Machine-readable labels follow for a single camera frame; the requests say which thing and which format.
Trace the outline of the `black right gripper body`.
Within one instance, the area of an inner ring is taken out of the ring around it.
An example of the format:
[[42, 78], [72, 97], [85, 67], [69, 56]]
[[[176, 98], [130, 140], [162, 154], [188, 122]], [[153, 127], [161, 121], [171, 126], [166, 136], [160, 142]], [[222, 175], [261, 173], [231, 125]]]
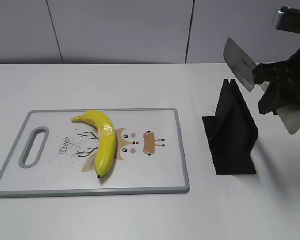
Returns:
[[279, 63], [279, 86], [293, 95], [292, 102], [300, 108], [300, 49], [288, 60]]

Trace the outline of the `black knife right gripper finger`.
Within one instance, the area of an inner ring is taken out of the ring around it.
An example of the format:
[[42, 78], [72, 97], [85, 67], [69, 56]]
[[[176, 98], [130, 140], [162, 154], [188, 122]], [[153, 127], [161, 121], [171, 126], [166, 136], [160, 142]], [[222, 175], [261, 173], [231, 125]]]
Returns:
[[273, 82], [264, 82], [262, 86], [265, 87], [266, 84], [267, 89], [258, 102], [258, 109], [261, 115], [276, 112], [279, 108], [292, 105], [293, 92], [291, 90]]
[[285, 77], [286, 61], [276, 63], [260, 63], [253, 71], [253, 81], [257, 85], [261, 85], [264, 82], [276, 83], [284, 85], [287, 83]]

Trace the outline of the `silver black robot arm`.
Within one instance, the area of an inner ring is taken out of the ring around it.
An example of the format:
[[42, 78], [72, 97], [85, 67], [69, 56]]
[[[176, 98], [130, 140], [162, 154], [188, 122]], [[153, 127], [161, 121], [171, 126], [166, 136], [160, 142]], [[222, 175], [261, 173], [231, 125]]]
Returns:
[[[300, 34], [300, 10], [282, 7], [275, 28]], [[259, 64], [252, 76], [257, 85], [269, 83], [258, 103], [260, 114], [273, 112], [276, 115], [283, 107], [300, 109], [300, 49], [286, 61]]]

